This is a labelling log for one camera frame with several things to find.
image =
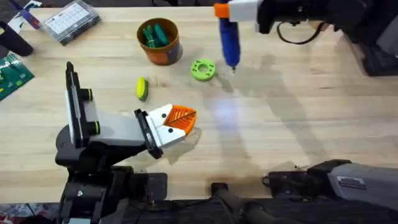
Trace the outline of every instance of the pen cup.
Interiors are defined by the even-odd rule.
[[[28,56],[33,52],[32,46],[5,22],[0,21],[0,27],[4,30],[0,34],[0,45],[20,56]]]
[[[146,46],[146,38],[142,33],[142,30],[148,25],[154,27],[155,24],[165,32],[169,45],[165,47],[152,48]],[[148,59],[156,65],[171,65],[177,62],[182,56],[182,48],[178,37],[178,29],[174,22],[164,18],[153,18],[145,21],[137,30],[137,39],[140,43],[141,48],[146,53]]]

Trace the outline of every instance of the green circuit board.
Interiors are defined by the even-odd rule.
[[[0,101],[33,78],[14,54],[0,59]]]

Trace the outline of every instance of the green toy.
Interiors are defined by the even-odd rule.
[[[162,46],[164,47],[169,45],[169,40],[159,24],[155,24],[154,30],[155,30],[155,36],[158,38]]]
[[[192,63],[191,73],[199,81],[208,81],[216,75],[216,66],[209,59],[198,59]]]
[[[139,77],[136,85],[136,95],[144,102],[148,97],[148,81],[143,77]]]
[[[14,54],[0,59],[0,101],[33,77]]]
[[[159,40],[154,37],[154,31],[152,30],[152,27],[150,25],[148,25],[146,29],[143,29],[142,33],[147,39],[146,41],[147,47],[152,47],[152,48],[161,47]]]

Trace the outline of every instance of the wooden table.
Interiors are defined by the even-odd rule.
[[[169,175],[169,198],[203,198],[208,186],[225,181],[239,195],[269,193],[261,177],[339,158],[398,168],[398,77],[369,78],[356,63],[342,33],[328,29],[304,46],[274,34],[254,33],[241,23],[241,63],[224,64],[212,8],[99,8],[102,23],[66,47],[24,26],[21,35],[35,52],[22,58],[35,78],[0,102],[0,203],[56,202],[67,179],[55,164],[55,138],[67,123],[65,64],[73,62],[83,87],[92,88],[97,107],[133,116],[167,103],[197,110],[193,133],[165,150],[122,162],[139,172]],[[35,9],[45,19],[58,9]],[[152,17],[178,26],[181,60],[151,64],[136,29]],[[290,39],[313,29],[285,28]],[[198,82],[190,75],[197,58],[216,63],[218,75]],[[150,83],[149,98],[135,97],[138,77]]]

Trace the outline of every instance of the orange ribbed pad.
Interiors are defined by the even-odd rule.
[[[164,125],[178,128],[189,134],[195,124],[197,112],[186,106],[173,105],[173,109],[164,121]]]
[[[214,4],[214,15],[218,18],[229,18],[228,4],[215,3]]]

